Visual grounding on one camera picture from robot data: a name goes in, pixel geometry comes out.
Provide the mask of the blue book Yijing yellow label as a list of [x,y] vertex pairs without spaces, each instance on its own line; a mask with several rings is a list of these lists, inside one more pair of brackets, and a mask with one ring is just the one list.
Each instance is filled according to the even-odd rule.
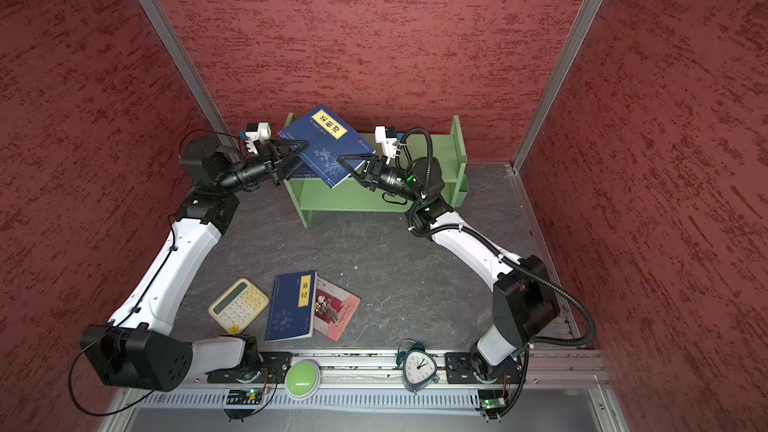
[[275,277],[265,333],[267,342],[310,338],[314,331],[317,272]]

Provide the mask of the blue book Xiaolin Guangji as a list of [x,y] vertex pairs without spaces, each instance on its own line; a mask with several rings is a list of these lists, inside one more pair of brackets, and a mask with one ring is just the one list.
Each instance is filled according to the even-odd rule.
[[301,159],[296,160],[295,163],[289,167],[289,172],[291,173],[289,177],[290,180],[317,178],[315,171]]

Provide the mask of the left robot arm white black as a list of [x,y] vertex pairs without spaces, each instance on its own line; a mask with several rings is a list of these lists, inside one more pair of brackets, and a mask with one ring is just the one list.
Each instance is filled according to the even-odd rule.
[[171,336],[193,278],[232,221],[238,193],[290,178],[308,146],[259,133],[245,139],[246,153],[215,135],[185,145],[180,163],[193,188],[173,214],[166,242],[110,319],[81,336],[81,352],[104,385],[168,392],[202,374],[224,373],[244,383],[259,379],[264,365],[251,337],[228,332],[183,342]]

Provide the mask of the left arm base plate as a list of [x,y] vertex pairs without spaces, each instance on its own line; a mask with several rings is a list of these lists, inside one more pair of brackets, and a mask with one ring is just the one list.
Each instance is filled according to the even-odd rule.
[[290,352],[258,352],[235,368],[207,373],[206,380],[211,384],[282,384],[292,358]]

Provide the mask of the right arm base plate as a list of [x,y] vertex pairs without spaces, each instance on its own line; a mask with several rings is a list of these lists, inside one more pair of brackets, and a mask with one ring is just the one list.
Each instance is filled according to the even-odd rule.
[[445,372],[450,384],[518,384],[522,363],[507,359],[498,365],[489,365],[479,353],[447,352],[444,356]]

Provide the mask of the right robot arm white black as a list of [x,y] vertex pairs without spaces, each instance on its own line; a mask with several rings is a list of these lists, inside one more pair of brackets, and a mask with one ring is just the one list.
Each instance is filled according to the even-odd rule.
[[492,325],[470,352],[474,374],[489,381],[510,358],[517,358],[560,314],[544,263],[521,258],[470,227],[444,200],[438,160],[423,157],[408,168],[375,154],[341,155],[337,163],[359,185],[402,198],[409,231],[451,251],[492,291]]

